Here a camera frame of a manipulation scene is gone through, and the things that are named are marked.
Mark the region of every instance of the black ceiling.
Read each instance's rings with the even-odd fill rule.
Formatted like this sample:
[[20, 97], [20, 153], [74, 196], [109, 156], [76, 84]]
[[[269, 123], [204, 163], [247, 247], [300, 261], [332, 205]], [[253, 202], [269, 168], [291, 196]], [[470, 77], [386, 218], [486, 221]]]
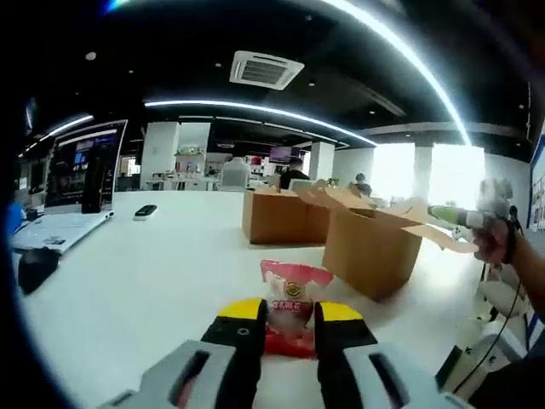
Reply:
[[[226, 108], [144, 108], [144, 101], [166, 99], [276, 107], [352, 131], [451, 121], [432, 87], [397, 50], [319, 1], [138, 0], [110, 13], [105, 13], [104, 1], [74, 3], [60, 10], [55, 20], [35, 23], [43, 25], [43, 35], [33, 44], [31, 137], [84, 113], [95, 120], [129, 118], [134, 125], [127, 141], [140, 139], [150, 121], [180, 115], [255, 117]], [[397, 9], [379, 0], [358, 3], [408, 38], [464, 121], [505, 125], [525, 134], [527, 81], [466, 15], [449, 2], [403, 1]], [[233, 84], [232, 58], [241, 49], [297, 60], [305, 68], [283, 91]], [[86, 60], [88, 52], [95, 52], [96, 58]], [[333, 136], [353, 147], [366, 146], [350, 136], [287, 118], [258, 120]], [[233, 134], [260, 143], [277, 143], [279, 138], [277, 131], [259, 131], [252, 124], [215, 124], [213, 130], [219, 140]], [[403, 137], [370, 139], [381, 143]], [[450, 132], [422, 135], [420, 143], [436, 137], [460, 140]], [[306, 140], [289, 132], [280, 139]], [[502, 154], [524, 160], [531, 151], [524, 138], [475, 135], [474, 140], [489, 149], [498, 141], [498, 146], [507, 147]]]

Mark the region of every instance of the bright window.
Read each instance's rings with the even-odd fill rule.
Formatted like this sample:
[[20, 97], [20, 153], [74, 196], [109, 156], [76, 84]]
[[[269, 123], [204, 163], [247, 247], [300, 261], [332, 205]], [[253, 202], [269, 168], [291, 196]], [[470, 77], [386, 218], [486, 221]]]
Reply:
[[415, 179], [415, 144], [381, 144], [374, 151], [371, 196], [388, 201], [409, 198]]
[[132, 176], [140, 174], [140, 165], [136, 164], [135, 156], [122, 156], [119, 161], [118, 175]]
[[303, 171], [308, 176], [310, 173], [310, 152], [303, 152]]
[[466, 145], [436, 144], [428, 201], [431, 205], [476, 208], [479, 185], [485, 179], [485, 150]]

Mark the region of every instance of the cardboard box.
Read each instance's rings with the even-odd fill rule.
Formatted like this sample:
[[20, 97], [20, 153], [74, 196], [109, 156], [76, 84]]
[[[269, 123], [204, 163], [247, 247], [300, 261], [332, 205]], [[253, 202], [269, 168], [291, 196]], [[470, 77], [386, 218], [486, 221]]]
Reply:
[[422, 238], [456, 252], [477, 250], [427, 226], [427, 205], [419, 199], [375, 209], [371, 199], [342, 189], [315, 186], [297, 193], [309, 204], [332, 210], [324, 267], [377, 302], [409, 280]]
[[325, 243], [330, 211], [303, 202], [294, 192], [268, 188], [244, 194], [242, 229], [256, 245]]

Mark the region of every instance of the human hand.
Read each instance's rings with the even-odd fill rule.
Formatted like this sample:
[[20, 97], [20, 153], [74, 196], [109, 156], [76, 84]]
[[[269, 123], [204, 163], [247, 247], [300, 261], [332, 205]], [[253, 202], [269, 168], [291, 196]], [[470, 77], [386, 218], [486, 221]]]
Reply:
[[508, 231], [503, 219], [494, 219], [486, 229], [474, 229], [473, 242], [479, 247], [475, 257], [483, 262], [501, 264], [507, 252]]

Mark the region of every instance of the ceiling air conditioner vent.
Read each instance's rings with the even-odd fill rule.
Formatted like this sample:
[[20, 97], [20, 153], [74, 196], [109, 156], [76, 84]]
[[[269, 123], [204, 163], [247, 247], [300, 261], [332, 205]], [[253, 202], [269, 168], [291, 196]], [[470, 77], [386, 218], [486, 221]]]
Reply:
[[300, 62], [274, 55], [237, 51], [231, 66], [229, 81], [237, 84], [284, 89], [305, 67]]
[[228, 142], [218, 142], [216, 143], [216, 145], [224, 149], [233, 149], [235, 147], [234, 143], [228, 143]]

